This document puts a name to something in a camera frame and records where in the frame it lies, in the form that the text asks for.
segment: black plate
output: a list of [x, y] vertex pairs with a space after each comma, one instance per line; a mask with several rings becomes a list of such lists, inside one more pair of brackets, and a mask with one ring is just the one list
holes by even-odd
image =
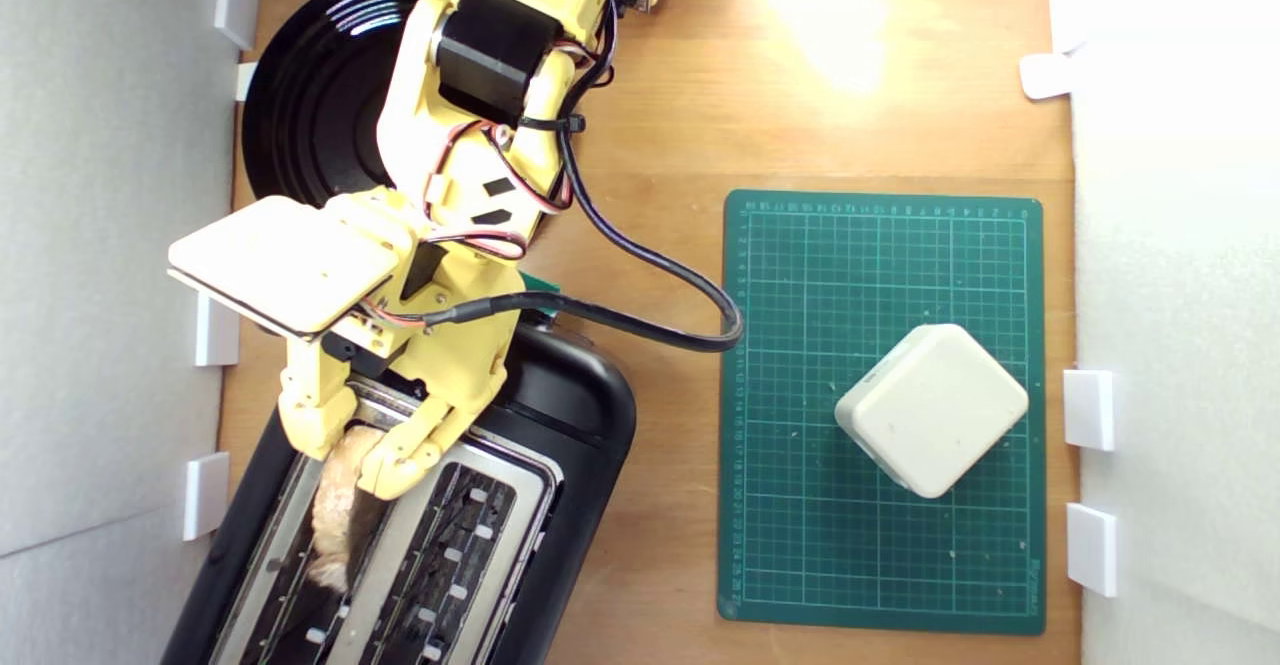
[[392, 185], [375, 128], [417, 0], [311, 0], [262, 51], [241, 147], [256, 197], [324, 205]]

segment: black cable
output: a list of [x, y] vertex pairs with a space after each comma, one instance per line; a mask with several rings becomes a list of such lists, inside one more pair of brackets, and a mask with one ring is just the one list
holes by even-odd
[[[582, 100], [582, 96], [596, 83], [596, 81], [599, 81], [600, 75], [607, 72], [607, 69], [612, 68], [613, 54], [617, 45], [617, 1], [607, 0], [602, 28], [603, 46], [600, 56], [588, 69], [588, 72], [573, 83], [568, 93], [564, 96], [564, 102], [562, 104], [559, 113], [562, 121], [573, 113], [577, 104]], [[627, 254], [644, 261], [644, 263], [654, 265], [654, 267], [666, 270], [668, 274], [672, 274], [672, 276], [680, 278], [681, 281], [689, 283], [690, 286], [696, 288], [696, 290], [703, 293], [703, 295], [707, 295], [708, 299], [714, 302], [719, 309], [722, 332], [716, 334], [716, 336], [685, 332], [680, 331], [680, 329], [659, 326], [659, 324], [649, 322], [649, 320], [637, 318], [635, 315], [621, 313], [617, 309], [607, 308], [607, 306], [595, 304], [595, 302], [577, 301], [575, 297], [562, 295], [562, 293], [558, 292], [516, 292], [512, 293], [512, 295], [484, 297], [484, 299], [480, 301], [462, 302], [462, 304], [454, 306], [454, 308], [439, 311], [439, 313], [421, 315], [420, 320], [424, 326], [430, 327], [436, 326], [436, 324], [465, 324], [470, 322], [470, 320], [488, 318], [490, 315], [506, 313], [506, 311], [512, 309], [558, 309], [562, 311], [562, 313], [577, 315], [580, 318], [591, 320], [594, 324], [603, 324], [603, 326], [616, 327], [623, 332], [631, 332], [640, 338], [648, 338], [648, 340], [662, 341], [666, 343], [666, 345], [672, 347], [682, 347], [685, 350], [723, 352], [737, 345], [737, 341], [741, 340], [744, 329], [742, 311], [739, 308], [736, 302], [733, 302], [732, 297], [723, 290], [723, 288], [717, 286], [716, 283], [710, 281], [710, 279], [704, 278], [703, 274], [687, 267], [687, 265], [667, 258], [666, 254], [649, 249], [649, 247], [636, 244], [635, 240], [622, 235], [617, 228], [613, 228], [613, 224], [608, 223], [608, 219], [604, 219], [604, 215], [595, 208], [595, 205], [586, 191], [586, 185], [582, 182], [582, 174], [577, 165], [577, 156], [573, 153], [571, 136], [572, 133], [568, 128], [561, 128], [557, 132], [557, 145], [559, 146], [564, 174], [568, 178], [573, 197], [581, 203], [582, 211], [586, 214], [586, 217], [590, 220], [593, 226], [595, 226], [602, 235], [607, 237], [608, 240], [613, 242], [614, 246], [626, 251]]]

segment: white clip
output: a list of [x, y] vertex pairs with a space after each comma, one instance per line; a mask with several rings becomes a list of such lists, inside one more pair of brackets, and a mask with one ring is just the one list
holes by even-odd
[[1089, 0], [1048, 0], [1052, 52], [1023, 56], [1019, 73], [1023, 92], [1032, 100], [1069, 95], [1076, 84], [1070, 54], [1079, 50], [1094, 27]]
[[1116, 448], [1112, 375], [1106, 370], [1066, 370], [1062, 373], [1066, 442], [1111, 451]]
[[241, 63], [236, 68], [236, 101], [242, 104], [248, 100], [248, 86], [253, 82], [253, 73], [257, 72], [257, 63]]
[[214, 27], [241, 50], [252, 50], [257, 33], [257, 0], [216, 0]]
[[1089, 0], [1048, 0], [1048, 22], [1053, 51], [1069, 55], [1088, 41], [1093, 9]]
[[1103, 597], [1116, 596], [1116, 517], [1066, 505], [1066, 577]]
[[1032, 100], [1068, 95], [1075, 84], [1071, 59], [1056, 52], [1023, 55], [1018, 70], [1023, 78], [1023, 92]]

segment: wooden surface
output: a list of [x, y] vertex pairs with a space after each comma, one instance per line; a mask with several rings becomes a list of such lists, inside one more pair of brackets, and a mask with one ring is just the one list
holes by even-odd
[[[259, 46], [305, 0], [262, 0]], [[631, 457], [550, 656], [553, 664], [1076, 664], [1079, 592], [1065, 574], [1076, 463], [1056, 373], [1074, 361], [1068, 105], [1029, 104], [1018, 59], [1048, 47], [1047, 0], [666, 0], [627, 14], [617, 82], [585, 104], [584, 169], [640, 242], [718, 272], [736, 187], [1038, 197], [1048, 363], [1048, 629], [1004, 638], [727, 623], [716, 614], [719, 359], [580, 326], [639, 404]], [[252, 59], [256, 54], [248, 54]], [[248, 201], [237, 155], [237, 203]], [[526, 270], [588, 299], [714, 327], [690, 290], [609, 249], [580, 214]], [[276, 395], [283, 345], [242, 332], [220, 445], [234, 477]]]

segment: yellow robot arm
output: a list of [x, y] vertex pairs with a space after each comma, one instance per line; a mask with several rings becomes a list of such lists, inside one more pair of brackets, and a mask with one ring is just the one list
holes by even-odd
[[170, 249], [175, 278], [287, 338], [278, 405], [305, 455], [339, 442], [353, 364], [422, 384], [362, 460], [357, 486], [375, 496], [420, 482], [506, 381], [516, 311], [435, 327], [421, 315], [522, 290], [534, 229], [568, 205], [559, 118], [605, 1], [420, 0], [378, 123], [396, 188], [320, 210], [268, 197]]

